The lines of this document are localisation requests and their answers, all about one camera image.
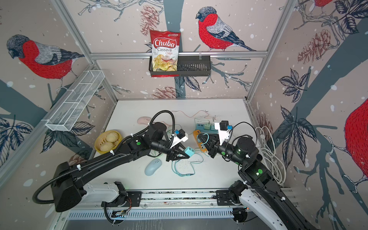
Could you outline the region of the red Chuba cassava chips bag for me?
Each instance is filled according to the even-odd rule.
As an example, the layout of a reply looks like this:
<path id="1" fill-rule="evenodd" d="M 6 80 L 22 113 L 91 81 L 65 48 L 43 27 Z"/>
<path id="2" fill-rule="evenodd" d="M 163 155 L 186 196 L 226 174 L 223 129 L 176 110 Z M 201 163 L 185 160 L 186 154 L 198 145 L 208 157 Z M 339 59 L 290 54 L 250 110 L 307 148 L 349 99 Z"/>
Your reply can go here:
<path id="1" fill-rule="evenodd" d="M 150 30 L 153 71 L 177 71 L 181 33 Z"/>

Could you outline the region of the orange power strip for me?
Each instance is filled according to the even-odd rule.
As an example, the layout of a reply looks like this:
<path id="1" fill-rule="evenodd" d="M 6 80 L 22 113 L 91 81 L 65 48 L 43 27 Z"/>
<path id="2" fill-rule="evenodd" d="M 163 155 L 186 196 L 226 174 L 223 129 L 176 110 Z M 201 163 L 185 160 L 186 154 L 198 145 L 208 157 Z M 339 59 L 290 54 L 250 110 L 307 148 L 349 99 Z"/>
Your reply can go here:
<path id="1" fill-rule="evenodd" d="M 198 145 L 199 150 L 200 150 L 201 152 L 203 152 L 203 153 L 208 153 L 208 150 L 206 149 L 206 147 L 205 147 L 205 145 L 204 145 L 204 141 L 201 141 L 201 139 L 199 139 L 199 138 L 198 138 L 198 136 L 199 136 L 200 134 L 206 134 L 206 133 L 205 133 L 205 132 L 201 132 L 200 130 L 195 130 L 195 131 L 193 132 L 193 136 L 194 136 L 194 138 L 195 138 L 195 140 L 196 140 L 196 143 L 197 143 L 197 145 Z"/>

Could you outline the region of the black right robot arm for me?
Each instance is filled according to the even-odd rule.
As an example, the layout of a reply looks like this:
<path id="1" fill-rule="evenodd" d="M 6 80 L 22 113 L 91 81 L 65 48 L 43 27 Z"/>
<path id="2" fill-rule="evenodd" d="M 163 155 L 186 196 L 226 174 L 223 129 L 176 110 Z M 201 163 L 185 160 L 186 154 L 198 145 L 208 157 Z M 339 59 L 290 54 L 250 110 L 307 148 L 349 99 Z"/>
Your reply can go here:
<path id="1" fill-rule="evenodd" d="M 262 163 L 262 155 L 249 135 L 241 135 L 230 144 L 234 128 L 228 121 L 214 125 L 217 134 L 199 134 L 211 158 L 221 155 L 236 163 L 241 177 L 229 187 L 230 200 L 249 208 L 272 230 L 314 230 L 315 227 L 287 198 L 272 173 Z"/>

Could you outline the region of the light blue computer mouse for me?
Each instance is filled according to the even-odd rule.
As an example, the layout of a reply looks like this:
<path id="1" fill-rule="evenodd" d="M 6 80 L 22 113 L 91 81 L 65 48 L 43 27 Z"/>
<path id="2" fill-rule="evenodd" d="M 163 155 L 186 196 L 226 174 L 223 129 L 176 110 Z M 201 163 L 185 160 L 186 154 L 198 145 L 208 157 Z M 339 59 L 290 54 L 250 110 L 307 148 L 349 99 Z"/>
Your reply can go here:
<path id="1" fill-rule="evenodd" d="M 144 170 L 146 176 L 152 176 L 154 173 L 162 166 L 162 161 L 160 159 L 152 160 Z"/>

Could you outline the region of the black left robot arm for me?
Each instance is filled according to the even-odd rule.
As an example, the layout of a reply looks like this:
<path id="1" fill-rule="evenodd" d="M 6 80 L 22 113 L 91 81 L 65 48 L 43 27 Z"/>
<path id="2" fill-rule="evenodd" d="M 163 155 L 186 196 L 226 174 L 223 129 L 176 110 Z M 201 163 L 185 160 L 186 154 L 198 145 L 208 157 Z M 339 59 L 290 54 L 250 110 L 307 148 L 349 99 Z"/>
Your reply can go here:
<path id="1" fill-rule="evenodd" d="M 148 156 L 152 150 L 166 154 L 168 162 L 188 159 L 190 156 L 183 145 L 188 134 L 183 129 L 172 129 L 171 134 L 167 134 L 166 129 L 164 123 L 151 120 L 146 128 L 125 137 L 109 153 L 73 166 L 61 163 L 54 178 L 34 192 L 33 202 L 54 204 L 56 212 L 67 211 L 87 196 L 84 186 L 90 181 L 120 165 Z"/>

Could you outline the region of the teal charger plug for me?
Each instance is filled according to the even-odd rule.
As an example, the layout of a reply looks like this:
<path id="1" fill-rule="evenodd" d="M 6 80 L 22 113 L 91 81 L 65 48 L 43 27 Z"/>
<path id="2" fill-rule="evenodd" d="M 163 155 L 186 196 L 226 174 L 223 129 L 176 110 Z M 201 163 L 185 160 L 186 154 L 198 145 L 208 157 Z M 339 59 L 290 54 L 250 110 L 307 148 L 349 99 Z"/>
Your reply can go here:
<path id="1" fill-rule="evenodd" d="M 195 151 L 191 147 L 186 147 L 184 153 L 190 158 L 195 154 Z"/>

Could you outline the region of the aluminium frame corner post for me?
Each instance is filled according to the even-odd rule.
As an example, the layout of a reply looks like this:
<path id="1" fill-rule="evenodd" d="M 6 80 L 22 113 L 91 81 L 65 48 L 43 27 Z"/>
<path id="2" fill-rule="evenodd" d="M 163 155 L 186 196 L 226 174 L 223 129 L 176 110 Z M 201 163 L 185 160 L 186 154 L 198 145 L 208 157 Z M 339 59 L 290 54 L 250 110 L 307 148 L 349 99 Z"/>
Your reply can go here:
<path id="1" fill-rule="evenodd" d="M 51 2 L 54 5 L 54 7 L 55 7 L 56 11 L 58 12 L 59 16 L 61 17 L 62 21 L 64 22 L 65 26 L 67 27 L 67 29 L 71 33 L 71 36 L 74 38 L 75 42 L 78 44 L 80 50 L 84 54 L 84 56 L 85 56 L 86 60 L 88 61 L 88 63 L 93 66 L 94 70 L 100 70 L 101 71 L 101 68 L 98 66 L 96 61 L 94 61 L 92 59 L 92 53 L 91 53 L 85 39 L 83 38 L 81 31 L 77 28 L 76 23 L 74 22 L 72 16 L 68 12 L 68 9 L 67 9 L 66 5 L 61 0 L 52 0 Z M 107 79 L 107 77 L 105 77 L 105 79 L 102 81 L 102 86 L 104 87 L 106 93 L 109 95 L 112 102 L 117 103 L 118 102 L 118 97 L 117 97 L 111 83 Z"/>

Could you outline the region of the yellow bowl with buns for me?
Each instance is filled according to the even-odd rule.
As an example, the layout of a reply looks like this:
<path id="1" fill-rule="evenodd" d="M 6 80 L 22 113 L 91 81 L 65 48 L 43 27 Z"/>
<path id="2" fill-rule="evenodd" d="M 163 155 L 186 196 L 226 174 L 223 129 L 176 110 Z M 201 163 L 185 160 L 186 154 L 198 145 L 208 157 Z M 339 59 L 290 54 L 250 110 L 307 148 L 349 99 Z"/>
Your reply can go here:
<path id="1" fill-rule="evenodd" d="M 118 147 L 122 141 L 121 134 L 116 130 L 102 133 L 95 141 L 94 148 L 99 154 L 108 153 Z"/>

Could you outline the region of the teal power strip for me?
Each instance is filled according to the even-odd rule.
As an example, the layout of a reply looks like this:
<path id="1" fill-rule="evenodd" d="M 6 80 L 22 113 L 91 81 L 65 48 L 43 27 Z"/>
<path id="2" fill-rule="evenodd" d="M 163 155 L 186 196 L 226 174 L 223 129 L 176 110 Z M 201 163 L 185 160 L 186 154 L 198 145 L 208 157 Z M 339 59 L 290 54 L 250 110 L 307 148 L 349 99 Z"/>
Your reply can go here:
<path id="1" fill-rule="evenodd" d="M 201 133 L 218 134 L 215 125 L 212 123 L 197 123 L 196 130 L 199 130 Z"/>

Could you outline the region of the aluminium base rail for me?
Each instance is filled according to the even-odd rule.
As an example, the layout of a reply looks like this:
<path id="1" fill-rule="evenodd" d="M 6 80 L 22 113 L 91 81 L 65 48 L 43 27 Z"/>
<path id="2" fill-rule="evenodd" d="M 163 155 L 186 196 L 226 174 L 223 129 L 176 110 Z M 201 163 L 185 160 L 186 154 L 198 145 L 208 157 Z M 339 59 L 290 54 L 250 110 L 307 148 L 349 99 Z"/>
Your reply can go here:
<path id="1" fill-rule="evenodd" d="M 228 190 L 145 190 L 128 191 L 122 205 L 83 202 L 67 213 L 67 220 L 110 218 L 114 223 L 128 220 L 159 219 L 223 219 L 243 222 L 249 212 L 259 214 L 274 225 L 276 219 L 270 205 L 250 189 L 242 192 L 240 204 L 230 200 Z"/>

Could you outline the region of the pink computer mouse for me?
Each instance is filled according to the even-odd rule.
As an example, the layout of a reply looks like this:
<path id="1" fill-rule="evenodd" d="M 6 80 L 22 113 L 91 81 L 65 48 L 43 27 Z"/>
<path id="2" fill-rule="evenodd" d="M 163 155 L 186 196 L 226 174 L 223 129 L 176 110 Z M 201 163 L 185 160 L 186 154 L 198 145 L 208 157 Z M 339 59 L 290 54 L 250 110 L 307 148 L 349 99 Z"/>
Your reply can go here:
<path id="1" fill-rule="evenodd" d="M 139 125 L 149 125 L 151 122 L 151 117 L 140 117 L 137 119 Z"/>

